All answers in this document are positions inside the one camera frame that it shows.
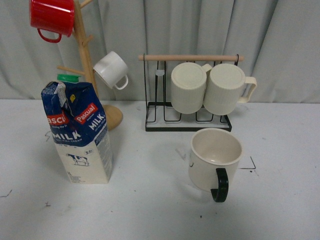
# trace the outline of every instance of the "blue milk carton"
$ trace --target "blue milk carton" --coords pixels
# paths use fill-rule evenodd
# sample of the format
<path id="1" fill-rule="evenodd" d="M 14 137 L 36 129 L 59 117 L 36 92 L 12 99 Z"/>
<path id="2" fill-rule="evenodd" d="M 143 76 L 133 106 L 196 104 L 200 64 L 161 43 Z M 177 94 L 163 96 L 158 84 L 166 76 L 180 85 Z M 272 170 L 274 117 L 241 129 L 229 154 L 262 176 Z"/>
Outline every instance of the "blue milk carton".
<path id="1" fill-rule="evenodd" d="M 70 181 L 107 184 L 113 154 L 106 114 L 92 84 L 52 81 L 42 90 L 41 98 Z"/>

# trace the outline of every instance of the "fabric backdrop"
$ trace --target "fabric backdrop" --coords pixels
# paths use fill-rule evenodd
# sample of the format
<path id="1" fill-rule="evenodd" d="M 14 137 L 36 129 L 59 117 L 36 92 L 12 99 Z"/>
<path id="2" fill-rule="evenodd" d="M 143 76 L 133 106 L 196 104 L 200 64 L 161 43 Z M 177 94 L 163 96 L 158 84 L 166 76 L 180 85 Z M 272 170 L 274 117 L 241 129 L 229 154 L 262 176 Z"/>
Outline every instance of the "fabric backdrop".
<path id="1" fill-rule="evenodd" d="M 101 100 L 145 99 L 144 53 L 240 54 L 238 66 L 257 79 L 251 102 L 320 103 L 319 0 L 93 0 L 81 12 L 94 36 L 92 64 L 115 51 L 129 67 L 123 90 L 95 77 Z M 1 99 L 40 99 L 49 81 L 68 73 L 58 65 L 82 70 L 74 37 L 42 40 L 30 26 L 27 0 L 0 1 L 0 53 Z M 176 65 L 168 63 L 167 81 Z M 156 67 L 146 66 L 151 98 Z"/>

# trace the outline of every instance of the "green mug handle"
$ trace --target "green mug handle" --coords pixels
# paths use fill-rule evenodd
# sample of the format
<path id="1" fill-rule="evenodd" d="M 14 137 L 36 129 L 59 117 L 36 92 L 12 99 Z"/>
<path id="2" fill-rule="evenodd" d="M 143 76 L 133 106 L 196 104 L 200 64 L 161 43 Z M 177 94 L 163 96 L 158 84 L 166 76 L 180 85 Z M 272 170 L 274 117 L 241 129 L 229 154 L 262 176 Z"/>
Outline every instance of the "green mug handle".
<path id="1" fill-rule="evenodd" d="M 215 170 L 218 177 L 218 188 L 211 189 L 211 194 L 216 203 L 223 203 L 227 199 L 229 190 L 228 174 L 225 168 L 216 168 Z"/>

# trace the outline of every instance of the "cream mug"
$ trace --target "cream mug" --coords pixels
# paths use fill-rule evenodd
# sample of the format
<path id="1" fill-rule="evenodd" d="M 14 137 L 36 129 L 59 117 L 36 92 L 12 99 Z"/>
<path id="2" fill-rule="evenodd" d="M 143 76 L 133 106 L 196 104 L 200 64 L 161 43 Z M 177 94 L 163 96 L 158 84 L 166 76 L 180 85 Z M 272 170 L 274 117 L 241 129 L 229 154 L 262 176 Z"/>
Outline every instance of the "cream mug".
<path id="1" fill-rule="evenodd" d="M 204 128 L 191 138 L 189 177 L 198 188 L 223 203 L 243 155 L 240 141 L 230 132 Z"/>
<path id="2" fill-rule="evenodd" d="M 109 52 L 104 58 L 97 62 L 93 69 L 102 78 L 103 82 L 109 87 L 118 90 L 124 89 L 128 85 L 127 73 L 129 68 L 125 61 L 114 51 Z M 125 83 L 117 86 L 117 83 L 125 77 Z"/>
<path id="3" fill-rule="evenodd" d="M 200 66 L 193 62 L 177 65 L 171 73 L 171 104 L 182 114 L 193 114 L 203 105 L 209 64 Z"/>
<path id="4" fill-rule="evenodd" d="M 251 87 L 246 96 L 241 96 L 245 84 Z M 256 87 L 257 80 L 245 76 L 241 68 L 221 63 L 210 71 L 203 105 L 212 114 L 227 115 L 235 109 L 236 103 L 247 103 Z"/>

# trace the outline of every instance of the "red enamel mug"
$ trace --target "red enamel mug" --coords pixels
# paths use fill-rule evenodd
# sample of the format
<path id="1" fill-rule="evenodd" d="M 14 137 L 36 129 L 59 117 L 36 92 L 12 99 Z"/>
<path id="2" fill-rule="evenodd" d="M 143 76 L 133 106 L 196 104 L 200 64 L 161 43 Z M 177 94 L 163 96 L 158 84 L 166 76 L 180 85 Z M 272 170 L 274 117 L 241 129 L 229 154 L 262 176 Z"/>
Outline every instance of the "red enamel mug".
<path id="1" fill-rule="evenodd" d="M 58 43 L 62 35 L 70 37 L 74 27 L 73 0 L 29 0 L 30 25 L 49 43 Z M 43 36 L 41 30 L 59 34 L 57 39 Z"/>

